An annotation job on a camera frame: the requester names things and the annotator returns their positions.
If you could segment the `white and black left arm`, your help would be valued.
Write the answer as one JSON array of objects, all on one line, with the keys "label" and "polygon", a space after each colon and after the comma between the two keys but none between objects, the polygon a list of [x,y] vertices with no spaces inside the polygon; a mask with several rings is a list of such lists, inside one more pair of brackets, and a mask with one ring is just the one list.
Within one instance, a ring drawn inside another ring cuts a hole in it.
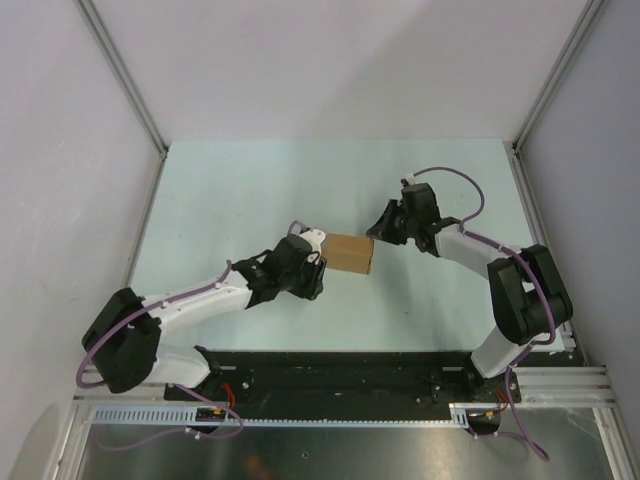
[{"label": "white and black left arm", "polygon": [[214,397],[221,376],[205,350],[171,346],[169,335],[270,302],[283,292],[315,300],[323,290],[326,237],[313,228],[289,233],[273,249],[228,263],[218,278],[180,293],[145,297],[131,288],[118,290],[81,341],[86,352],[81,365],[93,365],[100,378],[87,381],[79,371],[77,386],[105,386],[122,394],[143,383],[164,383],[186,387],[202,400]]}]

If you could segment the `brown cardboard express box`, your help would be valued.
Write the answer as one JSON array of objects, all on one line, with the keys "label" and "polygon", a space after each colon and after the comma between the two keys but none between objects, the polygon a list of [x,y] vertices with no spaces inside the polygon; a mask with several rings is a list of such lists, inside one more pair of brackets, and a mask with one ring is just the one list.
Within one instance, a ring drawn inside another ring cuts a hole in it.
[{"label": "brown cardboard express box", "polygon": [[369,237],[330,233],[322,252],[329,269],[368,275],[374,255],[374,241]]}]

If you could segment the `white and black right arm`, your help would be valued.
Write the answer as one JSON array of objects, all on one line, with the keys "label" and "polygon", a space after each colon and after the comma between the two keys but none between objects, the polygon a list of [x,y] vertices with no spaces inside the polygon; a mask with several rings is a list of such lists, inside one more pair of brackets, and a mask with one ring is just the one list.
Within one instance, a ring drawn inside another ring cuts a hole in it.
[{"label": "white and black right arm", "polygon": [[412,240],[417,249],[454,261],[488,281],[495,327],[470,355],[461,376],[463,393],[484,401],[497,378],[536,345],[555,341],[557,329],[572,319],[573,303],[549,249],[540,244],[517,249],[443,217],[427,183],[403,184],[366,236],[392,245]]}]

